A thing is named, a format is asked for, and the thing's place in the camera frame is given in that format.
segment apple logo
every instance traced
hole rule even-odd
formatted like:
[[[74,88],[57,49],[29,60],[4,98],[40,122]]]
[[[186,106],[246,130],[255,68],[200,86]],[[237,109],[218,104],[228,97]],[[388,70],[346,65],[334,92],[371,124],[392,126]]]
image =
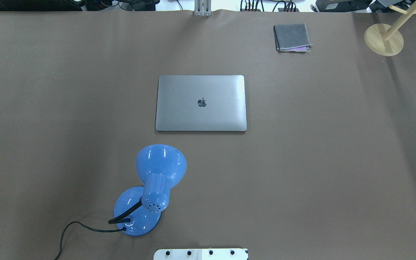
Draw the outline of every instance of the apple logo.
[[[201,99],[198,99],[198,106],[199,107],[206,107],[206,100],[204,97],[202,97]]]

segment laptop lid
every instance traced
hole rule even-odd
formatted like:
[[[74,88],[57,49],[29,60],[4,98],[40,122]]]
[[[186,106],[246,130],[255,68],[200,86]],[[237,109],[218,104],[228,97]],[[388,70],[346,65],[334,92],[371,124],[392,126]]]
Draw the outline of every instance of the laptop lid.
[[[157,131],[246,131],[242,75],[162,75]]]

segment gray towel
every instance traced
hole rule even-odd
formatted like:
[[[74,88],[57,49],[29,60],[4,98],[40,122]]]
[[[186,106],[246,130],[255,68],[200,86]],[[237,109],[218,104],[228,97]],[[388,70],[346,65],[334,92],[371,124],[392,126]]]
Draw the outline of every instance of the gray towel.
[[[274,25],[277,51],[309,52],[309,36],[304,23],[296,25]]]

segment desk lamp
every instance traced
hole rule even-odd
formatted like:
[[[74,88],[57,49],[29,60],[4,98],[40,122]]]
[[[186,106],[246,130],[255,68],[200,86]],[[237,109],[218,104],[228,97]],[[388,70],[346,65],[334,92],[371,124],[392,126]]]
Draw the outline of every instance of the desk lamp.
[[[176,148],[149,145],[136,157],[136,169],[144,186],[123,192],[115,203],[109,224],[116,224],[127,235],[144,235],[159,222],[170,202],[170,190],[184,177],[187,161]]]
[[[373,52],[382,56],[394,56],[402,51],[404,38],[398,30],[412,15],[416,14],[416,1],[408,10],[402,10],[394,5],[390,5],[389,8],[402,13],[393,26],[377,23],[367,28],[364,33],[365,44]]]

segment metal bracket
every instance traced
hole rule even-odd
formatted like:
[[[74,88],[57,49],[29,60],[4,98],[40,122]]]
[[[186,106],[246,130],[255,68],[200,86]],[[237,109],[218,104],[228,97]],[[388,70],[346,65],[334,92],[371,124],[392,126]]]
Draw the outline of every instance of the metal bracket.
[[[211,16],[211,0],[195,0],[195,16]]]
[[[157,250],[153,260],[248,260],[246,248],[199,248]]]

